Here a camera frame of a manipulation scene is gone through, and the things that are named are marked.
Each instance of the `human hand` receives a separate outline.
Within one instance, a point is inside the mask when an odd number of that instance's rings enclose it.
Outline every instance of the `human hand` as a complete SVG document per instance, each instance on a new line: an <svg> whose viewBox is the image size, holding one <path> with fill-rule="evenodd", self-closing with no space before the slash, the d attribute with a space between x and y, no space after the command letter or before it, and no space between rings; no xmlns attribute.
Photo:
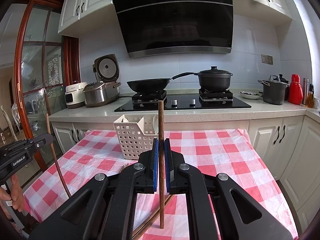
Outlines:
<svg viewBox="0 0 320 240"><path fill-rule="evenodd" d="M12 200L12 207L21 212L24 209L24 196L22 194L18 176L14 174L10 179L12 182L11 196L2 187L0 187L0 199L5 201Z"/></svg>

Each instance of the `black wok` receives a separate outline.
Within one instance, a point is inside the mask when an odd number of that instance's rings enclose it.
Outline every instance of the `black wok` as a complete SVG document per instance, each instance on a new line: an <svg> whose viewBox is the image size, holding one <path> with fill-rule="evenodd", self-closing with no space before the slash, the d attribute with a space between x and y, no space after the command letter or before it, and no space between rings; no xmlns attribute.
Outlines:
<svg viewBox="0 0 320 240"><path fill-rule="evenodd" d="M154 78L154 79L135 80L135 81L128 81L127 84L134 92L137 92L140 94L151 94L151 93L165 89L165 87L169 84L171 79L176 79L176 78L188 76L191 74L193 74L193 72L185 72L185 73L176 75L172 78Z"/></svg>

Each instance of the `bowl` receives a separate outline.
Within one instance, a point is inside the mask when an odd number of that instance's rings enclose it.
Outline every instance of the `bowl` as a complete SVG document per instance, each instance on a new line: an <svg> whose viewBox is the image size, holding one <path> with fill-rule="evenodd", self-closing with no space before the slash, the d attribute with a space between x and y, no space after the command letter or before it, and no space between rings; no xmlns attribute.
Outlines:
<svg viewBox="0 0 320 240"><path fill-rule="evenodd" d="M258 94L255 92L247 92L247 91L240 92L240 95L246 99L251 99L251 100L256 100L261 97L261 94Z"/></svg>

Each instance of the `red thermos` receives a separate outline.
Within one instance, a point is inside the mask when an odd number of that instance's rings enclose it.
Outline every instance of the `red thermos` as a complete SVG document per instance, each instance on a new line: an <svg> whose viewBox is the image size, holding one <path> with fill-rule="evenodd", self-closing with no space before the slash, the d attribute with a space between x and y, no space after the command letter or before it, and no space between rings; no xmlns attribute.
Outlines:
<svg viewBox="0 0 320 240"><path fill-rule="evenodd" d="M300 105L303 99L302 88L300 85L300 76L292 74L288 102Z"/></svg>

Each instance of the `glass bottle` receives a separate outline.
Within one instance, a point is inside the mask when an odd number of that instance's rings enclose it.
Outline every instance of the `glass bottle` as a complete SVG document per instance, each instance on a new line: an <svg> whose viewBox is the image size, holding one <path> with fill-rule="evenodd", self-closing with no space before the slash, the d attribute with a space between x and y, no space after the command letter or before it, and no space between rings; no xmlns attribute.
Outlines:
<svg viewBox="0 0 320 240"><path fill-rule="evenodd" d="M306 106L309 108L313 108L313 106L314 106L313 96L314 96L313 84L310 84L309 93L308 93L308 97L306 100Z"/></svg>

